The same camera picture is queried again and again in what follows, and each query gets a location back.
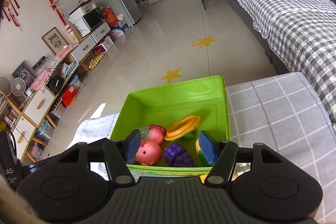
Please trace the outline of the corn toy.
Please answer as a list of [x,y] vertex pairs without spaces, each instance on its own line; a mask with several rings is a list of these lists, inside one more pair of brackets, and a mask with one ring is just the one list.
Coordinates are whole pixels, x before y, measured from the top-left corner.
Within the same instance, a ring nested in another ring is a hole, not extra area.
[[198,155],[199,160],[201,161],[203,166],[210,166],[209,163],[206,160],[206,157],[203,153],[203,151],[201,150],[201,147],[199,145],[199,139],[197,138],[195,141],[195,149]]

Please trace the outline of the pink pig toy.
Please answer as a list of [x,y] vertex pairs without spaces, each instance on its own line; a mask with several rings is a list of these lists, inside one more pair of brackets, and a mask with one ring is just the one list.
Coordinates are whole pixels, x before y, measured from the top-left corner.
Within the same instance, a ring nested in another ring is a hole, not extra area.
[[154,165],[162,155],[161,145],[165,141],[166,129],[158,124],[140,128],[141,144],[135,160],[141,165]]

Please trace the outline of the purple grape toy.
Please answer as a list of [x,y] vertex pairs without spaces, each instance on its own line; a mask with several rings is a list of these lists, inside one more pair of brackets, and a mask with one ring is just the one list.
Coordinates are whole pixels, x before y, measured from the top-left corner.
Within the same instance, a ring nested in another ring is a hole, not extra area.
[[178,143],[170,143],[163,154],[165,163],[170,167],[193,167],[193,158],[186,147]]

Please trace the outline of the green plastic storage box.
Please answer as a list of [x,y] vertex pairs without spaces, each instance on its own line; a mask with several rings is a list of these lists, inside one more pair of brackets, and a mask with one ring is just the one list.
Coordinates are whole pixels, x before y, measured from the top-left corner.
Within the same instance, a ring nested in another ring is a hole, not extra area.
[[191,115],[201,118],[196,132],[206,131],[217,141],[230,140],[230,115],[223,77],[203,77],[129,93],[110,138],[123,140],[134,129],[150,124],[169,129]]

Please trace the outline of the wooden TV cabinet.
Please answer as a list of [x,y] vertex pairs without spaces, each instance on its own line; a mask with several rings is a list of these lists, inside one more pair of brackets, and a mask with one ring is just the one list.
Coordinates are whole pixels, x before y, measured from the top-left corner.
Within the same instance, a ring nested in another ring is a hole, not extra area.
[[110,26],[108,23],[102,22],[95,30],[88,34],[81,43],[70,44],[64,47],[55,57],[52,57],[49,64],[42,69],[42,73],[37,78],[37,81],[42,82],[42,87],[39,90],[34,90],[32,95],[28,97],[23,108],[19,109],[9,97],[3,96],[1,113],[7,113],[8,109],[12,109],[17,114],[13,125],[10,126],[10,131],[14,134],[12,139],[15,140],[17,158],[19,160],[23,161],[28,157],[30,160],[35,161],[31,153],[27,151],[31,141],[46,145],[44,141],[34,137],[37,128],[45,118],[48,119],[51,125],[55,126],[54,121],[49,116],[49,110],[58,94],[52,92],[47,86],[47,84],[51,82],[51,77],[54,72],[57,71],[60,65],[65,61],[78,63],[76,67],[71,69],[71,74],[64,79],[64,83],[60,86],[60,89],[63,89],[94,46],[109,32]]

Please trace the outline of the grey checked table cloth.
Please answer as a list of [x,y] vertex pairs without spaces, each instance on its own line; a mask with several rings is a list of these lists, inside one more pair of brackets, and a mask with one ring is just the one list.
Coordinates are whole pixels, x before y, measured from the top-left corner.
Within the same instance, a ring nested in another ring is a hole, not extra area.
[[[317,93],[302,73],[226,86],[231,141],[241,147],[261,142],[314,177],[323,189],[316,215],[335,223],[335,131]],[[75,141],[111,137],[118,116],[80,126]]]

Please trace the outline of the red storage box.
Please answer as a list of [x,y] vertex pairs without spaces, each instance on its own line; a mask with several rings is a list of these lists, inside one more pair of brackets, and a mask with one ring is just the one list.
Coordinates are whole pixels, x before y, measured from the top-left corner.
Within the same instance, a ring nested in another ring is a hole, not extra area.
[[60,98],[62,99],[62,105],[64,107],[69,107],[76,97],[77,93],[78,90],[73,85],[67,85],[60,94]]

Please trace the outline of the small white fan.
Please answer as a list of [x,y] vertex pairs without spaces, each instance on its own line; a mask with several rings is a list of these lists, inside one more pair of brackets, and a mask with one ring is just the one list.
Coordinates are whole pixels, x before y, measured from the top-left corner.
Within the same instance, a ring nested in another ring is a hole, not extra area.
[[22,79],[20,77],[16,77],[11,82],[10,88],[11,92],[19,97],[19,96],[30,96],[32,91],[30,90],[30,86],[33,83],[33,79]]

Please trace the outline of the framed cartoon portrait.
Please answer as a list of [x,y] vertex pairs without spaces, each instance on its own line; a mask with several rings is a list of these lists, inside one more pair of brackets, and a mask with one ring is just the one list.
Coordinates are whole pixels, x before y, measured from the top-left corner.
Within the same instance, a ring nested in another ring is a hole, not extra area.
[[63,38],[56,27],[45,33],[41,39],[54,54],[59,53],[64,47],[68,46],[68,42]]

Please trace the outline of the black microwave oven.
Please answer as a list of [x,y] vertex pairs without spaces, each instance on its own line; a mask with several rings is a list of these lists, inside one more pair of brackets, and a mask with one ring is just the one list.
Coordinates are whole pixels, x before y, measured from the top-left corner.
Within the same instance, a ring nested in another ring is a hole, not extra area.
[[101,22],[105,19],[104,15],[102,14],[101,10],[96,7],[91,11],[88,11],[86,14],[82,16],[82,19],[86,26],[90,29],[93,30],[95,29],[98,25],[101,24]]

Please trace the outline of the grey gingham sofa cover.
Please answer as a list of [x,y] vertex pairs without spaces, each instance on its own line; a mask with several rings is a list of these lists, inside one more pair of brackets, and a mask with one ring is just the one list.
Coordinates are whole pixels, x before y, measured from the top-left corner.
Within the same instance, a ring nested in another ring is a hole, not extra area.
[[335,4],[329,0],[228,0],[277,73],[301,72],[335,122]]

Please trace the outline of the white printer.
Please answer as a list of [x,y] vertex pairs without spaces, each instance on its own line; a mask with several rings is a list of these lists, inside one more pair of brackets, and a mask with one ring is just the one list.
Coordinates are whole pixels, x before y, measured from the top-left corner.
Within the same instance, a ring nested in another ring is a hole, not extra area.
[[69,21],[74,24],[78,19],[83,17],[88,12],[96,9],[97,5],[93,0],[87,0],[82,4],[78,5],[72,12],[69,14]]

